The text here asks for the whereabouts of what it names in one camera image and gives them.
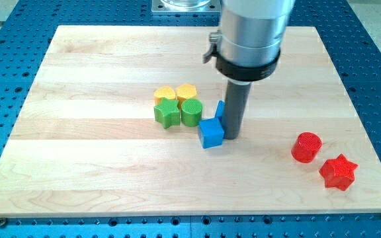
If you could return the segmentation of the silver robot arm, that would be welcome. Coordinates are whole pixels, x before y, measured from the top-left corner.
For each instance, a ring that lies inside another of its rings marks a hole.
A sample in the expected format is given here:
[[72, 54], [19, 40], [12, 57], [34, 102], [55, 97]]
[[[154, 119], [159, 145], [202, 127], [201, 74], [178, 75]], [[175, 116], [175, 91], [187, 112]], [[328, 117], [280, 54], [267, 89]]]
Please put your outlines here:
[[223, 0], [217, 31], [202, 62], [216, 58], [216, 69], [237, 84], [270, 76], [295, 0]]

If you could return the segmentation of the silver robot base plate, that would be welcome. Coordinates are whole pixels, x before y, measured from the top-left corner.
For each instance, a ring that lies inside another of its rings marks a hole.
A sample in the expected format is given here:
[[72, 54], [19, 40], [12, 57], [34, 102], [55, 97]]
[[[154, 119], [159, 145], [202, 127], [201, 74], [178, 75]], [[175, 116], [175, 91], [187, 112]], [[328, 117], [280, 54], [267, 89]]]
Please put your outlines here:
[[152, 0], [153, 13], [220, 12], [220, 0]]

